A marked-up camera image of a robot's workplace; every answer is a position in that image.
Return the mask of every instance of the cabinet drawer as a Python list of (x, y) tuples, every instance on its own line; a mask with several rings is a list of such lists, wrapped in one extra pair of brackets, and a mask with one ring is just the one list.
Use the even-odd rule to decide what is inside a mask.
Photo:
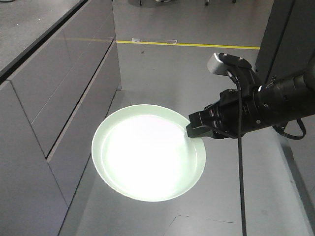
[(58, 31), (8, 78), (30, 122), (71, 67), (64, 36)]
[(0, 100), (0, 235), (56, 236), (66, 203), (9, 81)]
[[(107, 23), (107, 19), (111, 22), (111, 12), (110, 0), (88, 1), (8, 78), (30, 122), (34, 121), (79, 58), (89, 52), (92, 39), (97, 39), (97, 34), (105, 41), (114, 37), (112, 26)], [(108, 46), (102, 48), (103, 55)]]
[[(107, 21), (104, 28), (96, 34), (96, 38), (106, 38)], [(46, 156), (112, 41), (113, 37), (109, 37), (105, 40), (94, 40), (88, 45), (87, 51), (77, 60), (31, 123)]]
[(91, 137), (105, 119), (119, 83), (117, 45), (113, 43), (88, 86), (89, 92), (81, 105)]
[(47, 158), (68, 205), (91, 153), (93, 134), (105, 118), (119, 82), (114, 42)]
[(83, 112), (78, 107), (47, 158), (68, 206), (90, 153), (90, 137)]

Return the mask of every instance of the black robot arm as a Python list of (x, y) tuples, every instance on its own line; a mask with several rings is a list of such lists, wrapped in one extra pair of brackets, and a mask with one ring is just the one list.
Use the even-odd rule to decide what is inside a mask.
[[(303, 72), (261, 84), (243, 58), (214, 54), (207, 63), (213, 74), (233, 75), (242, 93), (242, 135), (268, 126), (315, 114), (315, 58)], [(237, 138), (238, 95), (234, 89), (220, 93), (220, 100), (189, 115), (189, 137)]]

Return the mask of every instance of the yellow floor line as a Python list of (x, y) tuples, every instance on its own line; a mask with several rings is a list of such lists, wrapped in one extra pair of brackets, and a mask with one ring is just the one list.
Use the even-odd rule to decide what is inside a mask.
[(124, 40), (116, 40), (117, 43), (124, 44), (147, 44), (147, 45), (165, 45), (165, 46), (185, 46), (185, 47), (203, 47), (203, 48), (232, 48), (232, 49), (252, 49), (259, 50), (260, 47), (251, 47), (251, 46), (233, 46), (233, 45), (216, 45), (216, 44), (198, 44), (198, 43), (163, 43), (163, 42), (131, 42)]

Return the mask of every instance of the cable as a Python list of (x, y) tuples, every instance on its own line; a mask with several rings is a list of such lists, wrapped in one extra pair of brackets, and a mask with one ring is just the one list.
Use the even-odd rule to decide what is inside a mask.
[(278, 127), (278, 126), (272, 126), (274, 130), (276, 130), (277, 133), (281, 134), (282, 136), (288, 138), (288, 139), (294, 139), (294, 140), (300, 140), (300, 139), (303, 139), (306, 135), (306, 128), (302, 122), (301, 119), (297, 119), (296, 120), (297, 124), (299, 125), (301, 131), (302, 131), (302, 135), (301, 136), (295, 136), (295, 135), (292, 135), (292, 134), (287, 134), (285, 133), (284, 129), (285, 128), (281, 128), (281, 127)]
[(227, 71), (230, 79), (236, 84), (238, 93), (238, 173), (240, 180), (240, 197), (241, 197), (241, 217), (242, 217), (242, 235), (247, 236), (246, 231), (246, 213), (245, 213), (245, 194), (244, 194), (244, 178), (243, 178), (243, 157), (242, 157), (242, 90), (237, 78)]

